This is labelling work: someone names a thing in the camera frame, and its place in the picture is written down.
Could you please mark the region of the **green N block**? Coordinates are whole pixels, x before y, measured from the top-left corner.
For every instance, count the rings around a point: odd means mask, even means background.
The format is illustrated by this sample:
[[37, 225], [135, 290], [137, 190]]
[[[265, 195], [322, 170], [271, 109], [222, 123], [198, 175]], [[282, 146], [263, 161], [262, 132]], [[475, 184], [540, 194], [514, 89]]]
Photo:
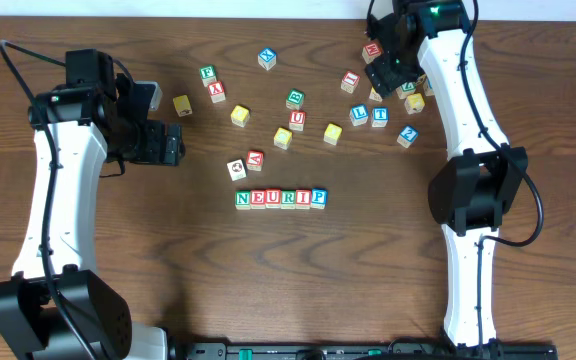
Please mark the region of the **green N block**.
[[235, 207], [237, 210], [251, 209], [251, 191], [240, 190], [235, 192]]

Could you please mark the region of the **red E block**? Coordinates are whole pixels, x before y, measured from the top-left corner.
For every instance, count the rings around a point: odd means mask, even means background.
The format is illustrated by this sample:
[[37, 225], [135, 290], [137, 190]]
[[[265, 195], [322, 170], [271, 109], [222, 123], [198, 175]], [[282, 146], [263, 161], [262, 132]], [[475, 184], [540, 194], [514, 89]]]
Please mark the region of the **red E block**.
[[264, 190], [251, 190], [250, 191], [250, 206], [252, 209], [265, 209], [265, 191]]

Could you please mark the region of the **red U block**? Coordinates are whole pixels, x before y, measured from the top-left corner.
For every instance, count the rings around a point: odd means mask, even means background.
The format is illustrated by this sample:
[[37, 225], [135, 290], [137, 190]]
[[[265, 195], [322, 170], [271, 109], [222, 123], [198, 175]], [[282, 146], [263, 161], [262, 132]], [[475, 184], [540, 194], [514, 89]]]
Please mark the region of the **red U block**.
[[279, 209], [281, 207], [282, 191], [280, 189], [266, 189], [264, 195], [264, 204], [267, 208]]

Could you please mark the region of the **blue P block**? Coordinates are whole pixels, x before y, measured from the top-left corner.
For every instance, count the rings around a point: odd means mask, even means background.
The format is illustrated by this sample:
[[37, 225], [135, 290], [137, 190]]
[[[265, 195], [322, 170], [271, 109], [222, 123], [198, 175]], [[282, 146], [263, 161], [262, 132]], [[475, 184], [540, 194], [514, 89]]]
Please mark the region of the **blue P block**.
[[311, 207], [314, 209], [324, 209], [327, 204], [328, 192], [326, 189], [311, 190]]

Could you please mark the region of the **green R block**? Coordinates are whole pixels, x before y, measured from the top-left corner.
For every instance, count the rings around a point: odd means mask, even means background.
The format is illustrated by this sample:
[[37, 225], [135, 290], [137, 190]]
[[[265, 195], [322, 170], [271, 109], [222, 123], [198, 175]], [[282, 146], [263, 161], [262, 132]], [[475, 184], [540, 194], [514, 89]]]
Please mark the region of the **green R block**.
[[282, 190], [281, 191], [280, 208], [281, 209], [295, 209], [296, 208], [296, 191], [295, 190]]

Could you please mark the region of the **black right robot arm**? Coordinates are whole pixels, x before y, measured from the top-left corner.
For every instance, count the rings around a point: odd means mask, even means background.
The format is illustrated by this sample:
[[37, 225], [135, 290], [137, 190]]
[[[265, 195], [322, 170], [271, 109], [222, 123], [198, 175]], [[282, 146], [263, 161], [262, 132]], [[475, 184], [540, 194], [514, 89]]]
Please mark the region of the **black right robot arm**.
[[429, 82], [446, 138], [447, 162], [428, 186], [431, 215], [448, 254], [443, 332], [455, 348], [496, 339], [492, 318], [494, 248], [502, 218], [526, 181], [527, 153], [511, 146], [490, 108], [473, 46], [478, 18], [460, 1], [395, 1], [367, 16], [367, 36], [382, 47], [365, 73], [381, 97]]

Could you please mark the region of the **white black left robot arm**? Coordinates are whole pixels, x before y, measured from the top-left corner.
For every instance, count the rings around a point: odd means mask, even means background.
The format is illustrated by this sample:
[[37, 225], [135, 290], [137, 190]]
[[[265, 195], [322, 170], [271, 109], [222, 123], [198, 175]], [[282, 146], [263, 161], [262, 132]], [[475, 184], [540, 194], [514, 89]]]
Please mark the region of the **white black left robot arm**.
[[29, 110], [37, 172], [29, 223], [11, 277], [0, 282], [0, 335], [18, 359], [178, 359], [173, 338], [135, 322], [98, 275], [96, 200], [102, 166], [176, 166], [181, 128], [148, 117], [156, 82], [119, 75], [38, 95]]

